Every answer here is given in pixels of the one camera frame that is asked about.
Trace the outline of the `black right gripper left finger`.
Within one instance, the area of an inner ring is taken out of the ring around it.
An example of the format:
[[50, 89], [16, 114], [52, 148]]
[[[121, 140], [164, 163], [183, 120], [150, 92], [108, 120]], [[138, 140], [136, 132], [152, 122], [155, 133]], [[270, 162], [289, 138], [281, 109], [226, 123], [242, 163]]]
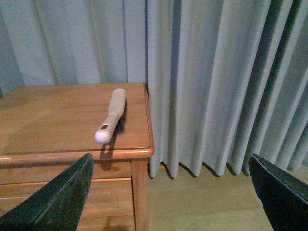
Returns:
[[75, 231], [90, 191], [93, 157], [85, 154], [0, 218], [2, 231]]

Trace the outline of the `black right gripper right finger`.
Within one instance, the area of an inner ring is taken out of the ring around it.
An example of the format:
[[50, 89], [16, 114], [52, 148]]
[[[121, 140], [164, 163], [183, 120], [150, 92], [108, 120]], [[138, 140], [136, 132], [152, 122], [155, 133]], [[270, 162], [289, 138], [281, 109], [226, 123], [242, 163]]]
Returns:
[[258, 198], [275, 231], [308, 229], [308, 185], [259, 155], [249, 159]]

